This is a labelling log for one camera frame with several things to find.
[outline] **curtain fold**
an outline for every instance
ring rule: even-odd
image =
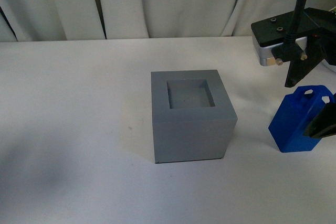
[[[0,0],[18,41],[250,35],[250,24],[296,0]],[[329,10],[336,0],[307,0]],[[15,41],[0,17],[0,41]]]

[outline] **white tabletop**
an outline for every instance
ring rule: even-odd
[[[288,66],[250,37],[1,43],[0,223],[335,223],[336,138],[285,154],[268,131]],[[155,164],[150,72],[202,69],[238,116],[228,150]]]

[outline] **blue block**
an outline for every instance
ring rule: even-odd
[[[325,106],[322,97],[335,103],[333,94],[322,85],[298,87],[284,97],[268,128],[281,152],[311,151],[319,143],[321,139],[303,136],[303,132]]]

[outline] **gray box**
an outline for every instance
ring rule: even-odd
[[[156,163],[223,158],[237,115],[217,70],[152,72]]]

